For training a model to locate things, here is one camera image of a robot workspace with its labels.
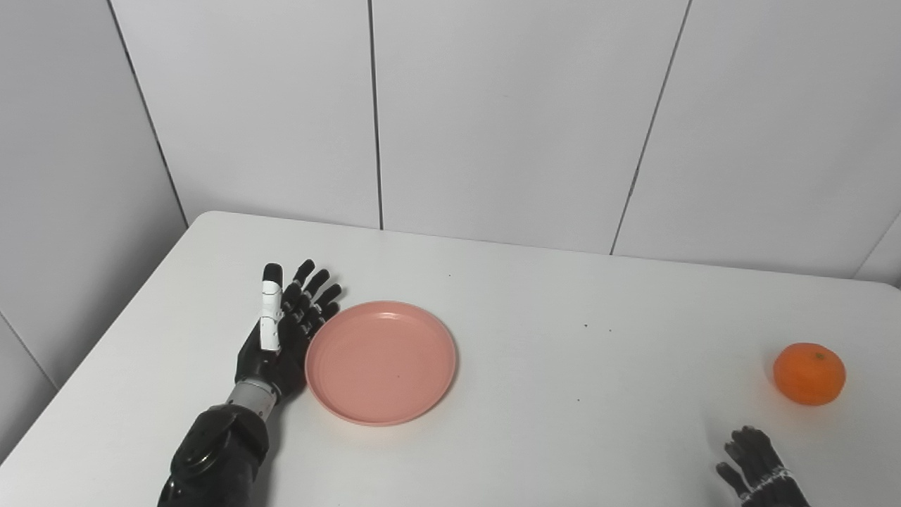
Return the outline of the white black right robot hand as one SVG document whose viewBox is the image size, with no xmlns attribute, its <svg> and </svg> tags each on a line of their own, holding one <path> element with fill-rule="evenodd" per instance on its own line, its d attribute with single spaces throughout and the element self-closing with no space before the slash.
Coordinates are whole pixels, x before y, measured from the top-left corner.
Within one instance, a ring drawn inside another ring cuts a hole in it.
<svg viewBox="0 0 901 507">
<path fill-rule="evenodd" d="M 734 491 L 740 506 L 810 505 L 762 430 L 751 426 L 734 430 L 724 451 L 731 464 L 721 462 L 715 472 Z"/>
</svg>

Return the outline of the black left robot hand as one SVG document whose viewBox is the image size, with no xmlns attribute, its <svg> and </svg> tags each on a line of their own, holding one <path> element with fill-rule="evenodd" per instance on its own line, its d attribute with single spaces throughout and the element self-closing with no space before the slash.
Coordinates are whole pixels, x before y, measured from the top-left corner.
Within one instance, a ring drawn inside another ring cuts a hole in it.
<svg viewBox="0 0 901 507">
<path fill-rule="evenodd" d="M 239 350 L 235 382 L 262 383 L 280 402 L 305 384 L 305 358 L 313 337 L 340 311 L 342 288 L 311 259 L 284 282 L 279 263 L 262 273 L 256 324 Z"/>
</svg>

